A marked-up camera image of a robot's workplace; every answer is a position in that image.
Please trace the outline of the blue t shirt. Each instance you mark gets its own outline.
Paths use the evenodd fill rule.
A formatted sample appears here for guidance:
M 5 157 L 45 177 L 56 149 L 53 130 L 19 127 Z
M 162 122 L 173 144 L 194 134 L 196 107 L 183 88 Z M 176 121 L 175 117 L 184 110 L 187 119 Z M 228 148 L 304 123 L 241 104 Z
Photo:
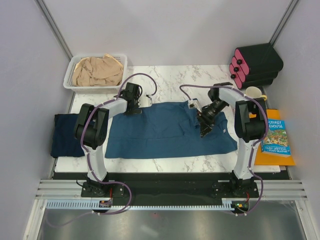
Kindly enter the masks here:
M 112 119 L 107 159 L 161 159 L 228 154 L 237 142 L 228 132 L 223 112 L 204 137 L 197 110 L 188 102 L 155 103 L 140 114 L 118 114 Z

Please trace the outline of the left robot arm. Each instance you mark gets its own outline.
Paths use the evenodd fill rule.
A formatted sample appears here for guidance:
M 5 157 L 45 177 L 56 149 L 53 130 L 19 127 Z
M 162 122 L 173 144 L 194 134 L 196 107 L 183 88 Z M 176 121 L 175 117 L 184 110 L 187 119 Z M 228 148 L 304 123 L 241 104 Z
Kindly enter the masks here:
M 108 121 L 119 114 L 140 114 L 139 98 L 142 87 L 128 83 L 119 92 L 119 98 L 113 98 L 98 106 L 84 103 L 78 114 L 74 136 L 86 156 L 88 173 L 82 184 L 81 196 L 102 198 L 110 192 L 110 185 L 104 181 L 108 174 L 104 163 L 103 143 L 108 132 Z

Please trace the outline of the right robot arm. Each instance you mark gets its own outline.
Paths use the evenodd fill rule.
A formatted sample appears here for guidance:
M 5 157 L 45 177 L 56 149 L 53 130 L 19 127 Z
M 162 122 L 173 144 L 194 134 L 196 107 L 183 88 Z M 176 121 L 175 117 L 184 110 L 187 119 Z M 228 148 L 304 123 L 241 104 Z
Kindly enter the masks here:
M 238 137 L 238 154 L 229 182 L 215 183 L 217 191 L 228 196 L 244 198 L 260 196 L 255 182 L 253 165 L 261 140 L 267 135 L 269 125 L 266 104 L 262 97 L 253 98 L 233 88 L 230 82 L 218 83 L 209 87 L 211 104 L 197 113 L 200 123 L 200 136 L 203 138 L 213 130 L 218 114 L 228 106 L 235 110 L 234 129 Z

